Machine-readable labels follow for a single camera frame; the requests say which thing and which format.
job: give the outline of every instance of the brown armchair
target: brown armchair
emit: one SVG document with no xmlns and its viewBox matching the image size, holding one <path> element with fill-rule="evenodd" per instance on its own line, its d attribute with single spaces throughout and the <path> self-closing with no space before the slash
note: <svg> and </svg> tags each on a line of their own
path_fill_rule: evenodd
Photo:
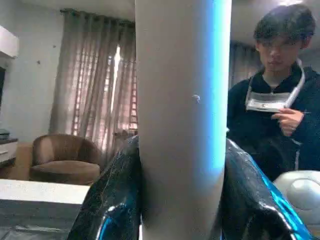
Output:
<svg viewBox="0 0 320 240">
<path fill-rule="evenodd" d="M 31 181 L 90 185 L 100 176 L 100 150 L 79 136 L 38 137 L 32 155 Z"/>
</svg>

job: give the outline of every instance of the dark hair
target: dark hair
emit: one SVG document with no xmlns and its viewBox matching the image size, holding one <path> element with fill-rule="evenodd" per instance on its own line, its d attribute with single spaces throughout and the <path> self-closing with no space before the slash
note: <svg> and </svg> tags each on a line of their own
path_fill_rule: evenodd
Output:
<svg viewBox="0 0 320 240">
<path fill-rule="evenodd" d="M 257 24 L 257 42 L 281 36 L 289 41 L 304 41 L 315 33 L 316 23 L 310 9 L 303 4 L 279 6 L 271 10 Z"/>
</svg>

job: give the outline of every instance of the black hoodie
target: black hoodie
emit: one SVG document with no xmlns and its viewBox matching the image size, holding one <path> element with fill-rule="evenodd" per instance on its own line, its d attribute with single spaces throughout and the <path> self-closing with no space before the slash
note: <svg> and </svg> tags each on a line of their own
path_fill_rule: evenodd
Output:
<svg viewBox="0 0 320 240">
<path fill-rule="evenodd" d="M 236 84 L 228 93 L 228 138 L 252 154 L 253 158 L 257 155 L 255 160 L 271 179 L 282 172 L 294 169 L 298 150 L 299 170 L 320 170 L 320 75 L 310 67 L 306 67 L 304 72 L 305 83 L 291 108 L 305 114 L 290 138 L 282 134 L 278 121 L 271 119 L 273 113 L 246 111 L 248 79 Z M 283 80 L 273 92 L 291 92 L 300 78 L 301 71 L 295 64 L 292 67 L 292 75 Z M 251 87 L 256 93 L 271 92 L 270 86 L 263 80 L 263 71 L 253 77 Z M 275 166 L 272 166 L 272 163 L 281 162 L 281 159 L 276 158 L 283 158 L 283 155 L 287 155 L 288 158 L 286 167 L 281 166 L 280 170 L 273 170 Z"/>
</svg>

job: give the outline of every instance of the man's hand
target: man's hand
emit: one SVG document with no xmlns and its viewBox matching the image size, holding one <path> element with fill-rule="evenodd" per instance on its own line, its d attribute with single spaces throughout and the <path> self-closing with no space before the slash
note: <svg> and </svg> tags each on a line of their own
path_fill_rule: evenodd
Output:
<svg viewBox="0 0 320 240">
<path fill-rule="evenodd" d="M 273 114 L 271 118 L 278 119 L 283 135 L 290 137 L 301 123 L 304 115 L 301 111 L 283 108 L 279 110 L 279 113 Z"/>
</svg>

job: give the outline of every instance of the white round object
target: white round object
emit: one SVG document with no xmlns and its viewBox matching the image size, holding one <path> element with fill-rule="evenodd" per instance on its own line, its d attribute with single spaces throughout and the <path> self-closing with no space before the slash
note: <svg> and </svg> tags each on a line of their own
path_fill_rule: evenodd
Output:
<svg viewBox="0 0 320 240">
<path fill-rule="evenodd" d="M 287 198 L 303 223 L 320 230 L 320 172 L 291 171 L 282 174 L 274 185 Z"/>
</svg>

